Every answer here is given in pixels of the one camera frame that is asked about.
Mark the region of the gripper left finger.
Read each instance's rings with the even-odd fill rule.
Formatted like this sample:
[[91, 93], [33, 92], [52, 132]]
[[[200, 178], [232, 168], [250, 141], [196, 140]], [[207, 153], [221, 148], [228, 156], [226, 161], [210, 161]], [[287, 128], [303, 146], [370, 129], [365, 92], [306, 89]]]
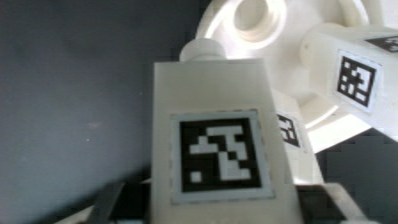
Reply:
[[111, 184], [95, 205], [56, 224], [150, 224], [150, 185], [127, 182]]

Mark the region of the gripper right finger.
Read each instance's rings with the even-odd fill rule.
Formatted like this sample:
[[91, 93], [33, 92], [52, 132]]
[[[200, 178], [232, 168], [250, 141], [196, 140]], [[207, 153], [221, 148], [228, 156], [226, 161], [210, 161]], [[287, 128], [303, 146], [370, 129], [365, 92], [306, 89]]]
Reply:
[[305, 224], [381, 224], [360, 208], [338, 183], [297, 186]]

